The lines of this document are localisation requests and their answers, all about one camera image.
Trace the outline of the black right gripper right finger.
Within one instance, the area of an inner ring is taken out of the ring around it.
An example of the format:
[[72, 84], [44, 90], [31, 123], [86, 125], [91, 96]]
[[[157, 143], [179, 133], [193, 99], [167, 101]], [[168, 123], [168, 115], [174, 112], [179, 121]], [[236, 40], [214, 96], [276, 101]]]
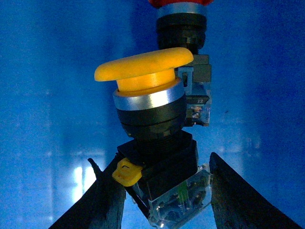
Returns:
[[300, 229], [218, 154], [210, 155], [212, 209], [218, 229]]

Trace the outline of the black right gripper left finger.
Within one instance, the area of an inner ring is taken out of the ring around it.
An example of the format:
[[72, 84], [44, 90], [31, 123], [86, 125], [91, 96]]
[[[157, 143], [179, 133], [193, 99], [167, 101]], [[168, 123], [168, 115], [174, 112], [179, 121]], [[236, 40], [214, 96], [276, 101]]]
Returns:
[[120, 229], [125, 188], [114, 180], [119, 157], [101, 171], [92, 158], [89, 158], [96, 181], [85, 194], [51, 226], [51, 229]]

